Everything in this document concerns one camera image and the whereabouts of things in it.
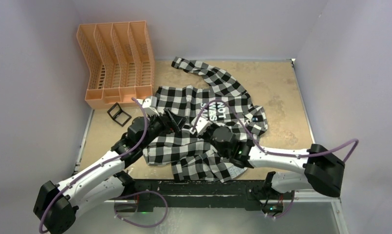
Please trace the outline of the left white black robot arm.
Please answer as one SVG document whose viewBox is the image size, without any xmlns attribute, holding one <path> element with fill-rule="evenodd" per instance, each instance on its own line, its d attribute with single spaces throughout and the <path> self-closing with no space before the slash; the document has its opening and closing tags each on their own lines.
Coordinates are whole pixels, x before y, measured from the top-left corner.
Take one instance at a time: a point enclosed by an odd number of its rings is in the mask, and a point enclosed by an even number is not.
<svg viewBox="0 0 392 234">
<path fill-rule="evenodd" d="M 87 210 L 113 198 L 129 199 L 149 192 L 137 190 L 125 169 L 158 136 L 179 133 L 187 118 L 165 109 L 163 113 L 135 118 L 127 131 L 98 161 L 57 184 L 44 183 L 33 212 L 40 219 L 39 232 L 62 234 Z"/>
</svg>

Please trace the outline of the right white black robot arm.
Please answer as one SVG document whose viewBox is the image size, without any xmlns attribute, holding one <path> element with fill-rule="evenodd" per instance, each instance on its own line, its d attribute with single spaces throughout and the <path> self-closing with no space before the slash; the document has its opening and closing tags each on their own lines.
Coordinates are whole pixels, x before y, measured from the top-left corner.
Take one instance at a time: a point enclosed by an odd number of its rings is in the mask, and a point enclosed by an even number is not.
<svg viewBox="0 0 392 234">
<path fill-rule="evenodd" d="M 293 190 L 313 189 L 328 197 L 340 197 L 345 163 L 319 144 L 309 149 L 286 150 L 241 141 L 223 126 L 204 127 L 198 137 L 209 142 L 226 162 L 239 168 L 274 168 L 263 184 L 263 193 L 275 198 Z"/>
</svg>

